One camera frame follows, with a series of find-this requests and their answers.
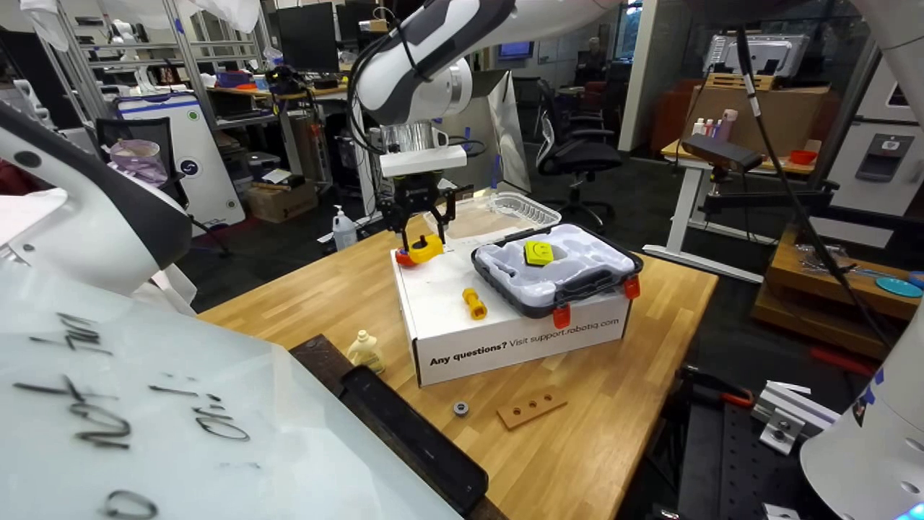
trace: orange object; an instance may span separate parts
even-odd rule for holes
[[[439,235],[420,235],[420,240],[416,240],[406,253],[406,257],[413,261],[413,267],[429,263],[433,257],[442,255],[442,240]]]
[[[572,326],[572,307],[558,307],[552,312],[553,331],[568,331]]]
[[[637,277],[624,281],[624,296],[627,296],[630,300],[635,300],[635,297],[640,296]]]
[[[791,166],[812,166],[817,160],[817,151],[791,151],[787,162]]]
[[[394,253],[394,263],[397,263],[402,270],[416,270],[416,263],[406,257],[406,253]]]
[[[472,320],[485,320],[488,318],[488,307],[485,307],[485,300],[481,300],[481,296],[477,293],[477,289],[465,289],[461,293],[461,300],[465,300],[465,307],[467,307],[467,316],[472,318]]]

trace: yellow object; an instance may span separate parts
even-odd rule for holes
[[[523,257],[524,257],[524,267],[543,270],[543,267],[553,263],[553,250],[549,242],[527,240],[523,247]]]
[[[488,318],[488,307],[485,307],[485,300],[481,300],[481,296],[477,293],[477,289],[465,289],[461,293],[461,300],[465,300],[465,307],[467,307],[467,316],[472,318],[472,320],[485,320]]]
[[[413,242],[410,253],[406,253],[413,267],[420,267],[420,263],[433,261],[435,255],[442,255],[439,235],[420,235],[420,240]]]
[[[377,339],[370,336],[367,331],[354,333],[354,342],[347,349],[350,365],[354,367],[370,367],[370,371],[380,371],[380,352],[377,352]]]

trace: white panel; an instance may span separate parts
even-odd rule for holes
[[[195,167],[195,175],[182,176],[182,189],[191,201],[188,211],[202,227],[234,227],[246,216],[228,167],[194,95],[171,95],[163,102],[120,102],[117,112],[123,118],[171,118],[175,170],[182,170],[184,162]]]
[[[898,105],[894,99],[898,82],[887,60],[874,66],[874,75],[866,88],[858,115],[878,121],[917,121],[908,105]]]
[[[26,267],[0,287],[0,518],[456,518],[286,349]]]
[[[812,227],[819,237],[858,242],[858,247],[869,247],[869,250],[887,250],[891,240],[891,231],[887,231],[887,229],[853,227],[853,222],[840,222],[840,221],[812,216]]]
[[[887,182],[871,182],[869,175],[864,175],[864,162],[869,162],[869,146],[878,137],[911,138],[907,156],[901,160],[898,170]],[[853,125],[846,134],[843,147],[829,175],[829,182],[840,186],[835,192],[832,206],[901,216],[921,189],[921,176],[924,176],[921,167],[924,167],[924,143],[917,127]]]

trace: small wooden block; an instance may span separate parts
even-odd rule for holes
[[[524,423],[533,423],[558,407],[568,404],[565,398],[558,397],[558,391],[545,391],[545,394],[537,394],[530,398],[523,398],[516,404],[508,404],[508,407],[495,407],[495,417],[498,423],[508,429],[508,432],[516,432],[523,429]]]

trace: wooden table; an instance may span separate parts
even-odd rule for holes
[[[380,380],[488,471],[488,500],[508,518],[612,520],[716,277],[646,261],[640,297],[617,348],[578,349],[420,391],[387,261],[394,247],[394,235],[374,235],[202,318],[286,349],[315,336],[347,349],[358,331],[370,331],[380,342]],[[498,424],[495,407],[545,388],[560,388],[568,404],[519,432]],[[452,403],[467,403],[469,417],[456,419]]]
[[[689,229],[718,235],[718,237],[744,240],[744,242],[761,242],[761,247],[776,247],[776,240],[761,237],[761,235],[751,235],[741,229],[729,229],[721,222],[711,222],[702,215],[702,206],[712,189],[712,176],[711,176],[712,166],[686,153],[677,143],[669,143],[666,147],[661,147],[661,156],[663,156],[663,162],[674,162],[677,167],[685,167],[685,179],[682,179],[682,195],[674,196],[674,206],[672,206],[666,242],[663,247],[646,242],[643,253],[651,257],[663,257],[663,261],[674,261],[674,263],[696,267],[703,271],[716,271],[716,276],[724,276],[734,281],[761,284],[761,276],[755,276],[755,271],[744,271],[744,270],[685,253],[685,240],[686,240]],[[787,160],[781,160],[781,167],[786,167],[786,175],[802,176],[802,179],[809,179],[813,170],[813,167],[791,166]],[[765,160],[748,176],[768,176],[768,175],[773,175],[771,160]]]
[[[894,297],[874,287],[878,276],[907,277],[908,271],[866,261],[851,263],[853,270],[846,276],[848,287],[878,318],[907,325],[916,316],[917,300]],[[797,253],[794,229],[780,237],[765,287],[760,289],[751,316],[755,320],[809,336],[819,344],[843,348],[869,359],[887,355],[881,342],[861,320],[858,309],[851,309],[851,300],[843,296],[838,281],[825,271],[806,270],[802,255]]]

